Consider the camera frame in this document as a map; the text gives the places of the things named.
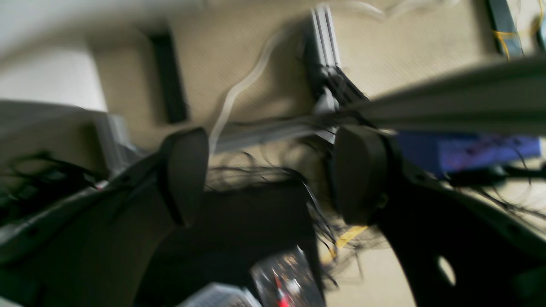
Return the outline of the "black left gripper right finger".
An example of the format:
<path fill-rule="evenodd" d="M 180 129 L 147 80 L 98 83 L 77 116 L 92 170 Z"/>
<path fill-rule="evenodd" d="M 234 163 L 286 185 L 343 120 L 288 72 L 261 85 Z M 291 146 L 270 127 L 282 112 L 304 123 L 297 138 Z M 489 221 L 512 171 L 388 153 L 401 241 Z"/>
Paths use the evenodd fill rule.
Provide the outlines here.
<path fill-rule="evenodd" d="M 348 225 L 377 226 L 418 307 L 543 307 L 545 237 L 402 159 L 392 136 L 336 131 L 334 177 Z"/>

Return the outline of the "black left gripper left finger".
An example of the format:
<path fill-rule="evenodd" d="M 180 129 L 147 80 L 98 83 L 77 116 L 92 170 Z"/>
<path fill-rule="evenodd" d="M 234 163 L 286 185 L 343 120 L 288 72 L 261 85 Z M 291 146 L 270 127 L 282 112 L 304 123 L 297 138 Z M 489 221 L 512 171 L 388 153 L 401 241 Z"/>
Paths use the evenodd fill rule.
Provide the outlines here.
<path fill-rule="evenodd" d="M 1 298 L 23 307 L 131 306 L 158 245 L 197 216 L 203 128 L 175 132 L 101 190 L 1 228 Z"/>

